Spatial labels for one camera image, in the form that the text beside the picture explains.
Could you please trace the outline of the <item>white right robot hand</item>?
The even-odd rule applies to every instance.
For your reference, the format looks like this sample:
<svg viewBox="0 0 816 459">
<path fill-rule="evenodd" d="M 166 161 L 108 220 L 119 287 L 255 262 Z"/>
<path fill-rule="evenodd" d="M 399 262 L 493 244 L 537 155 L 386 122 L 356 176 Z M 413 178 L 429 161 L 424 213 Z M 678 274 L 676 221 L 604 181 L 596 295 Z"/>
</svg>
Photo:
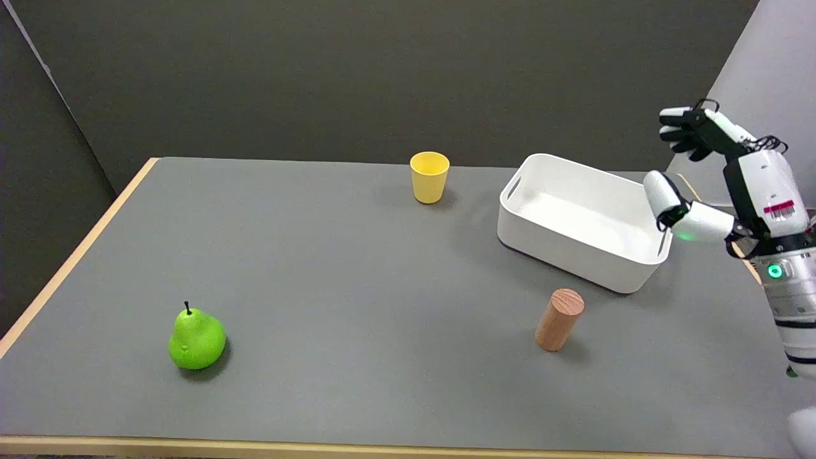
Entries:
<svg viewBox="0 0 816 459">
<path fill-rule="evenodd" d="M 732 245 L 742 239 L 755 242 L 749 259 L 814 247 L 810 218 L 785 157 L 786 142 L 773 135 L 753 136 L 719 108 L 706 108 L 705 99 L 694 106 L 663 108 L 659 122 L 660 139 L 691 162 L 722 155 L 734 212 L 686 200 L 665 173 L 650 171 L 642 186 L 658 231 L 693 242 L 722 241 L 732 258 Z"/>
</svg>

